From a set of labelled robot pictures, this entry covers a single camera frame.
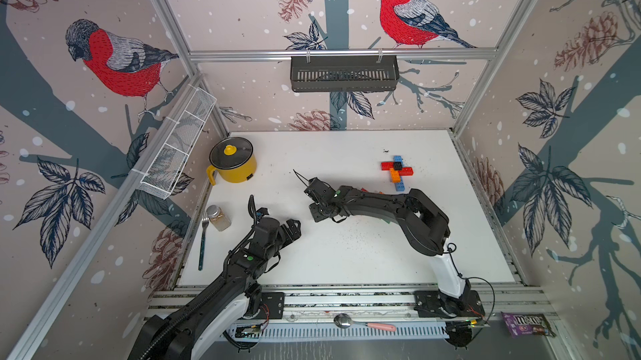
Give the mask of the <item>red lego brick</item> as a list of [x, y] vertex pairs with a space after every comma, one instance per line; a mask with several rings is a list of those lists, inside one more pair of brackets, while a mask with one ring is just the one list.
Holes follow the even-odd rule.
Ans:
[[412, 176], [414, 171], [411, 167], [404, 167], [399, 171], [400, 176]]
[[394, 168], [394, 161], [387, 161], [387, 162], [382, 162], [381, 163], [381, 168], [383, 171], [389, 171]]

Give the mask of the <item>orange lego brick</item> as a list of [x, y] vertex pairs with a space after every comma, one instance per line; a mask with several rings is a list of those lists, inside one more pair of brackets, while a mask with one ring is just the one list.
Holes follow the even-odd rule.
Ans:
[[402, 181], [399, 171], [390, 169], [390, 174], [391, 174], [392, 182], [394, 184], [400, 183]]

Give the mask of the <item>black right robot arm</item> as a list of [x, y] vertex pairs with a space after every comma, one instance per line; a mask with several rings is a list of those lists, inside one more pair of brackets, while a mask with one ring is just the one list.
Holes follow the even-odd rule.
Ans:
[[305, 194], [313, 201], [309, 208], [316, 222], [331, 219], [340, 223], [349, 216], [369, 216], [400, 226], [411, 248], [428, 258], [437, 278], [436, 291], [415, 293], [414, 310], [421, 318], [486, 316], [478, 292], [453, 261], [456, 245], [450, 240], [448, 216], [422, 191], [387, 195], [352, 186], [335, 190], [312, 178], [306, 183]]

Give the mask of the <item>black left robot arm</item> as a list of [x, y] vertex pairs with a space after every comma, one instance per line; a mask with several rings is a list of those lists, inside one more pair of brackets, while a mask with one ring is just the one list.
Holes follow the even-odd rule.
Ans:
[[200, 359], [227, 329], [241, 318], [260, 312], [262, 286], [258, 279], [270, 259], [301, 237], [300, 222], [280, 223], [267, 209], [248, 201], [253, 224], [230, 250], [223, 271], [193, 300], [166, 318], [153, 316], [141, 329], [130, 359]]

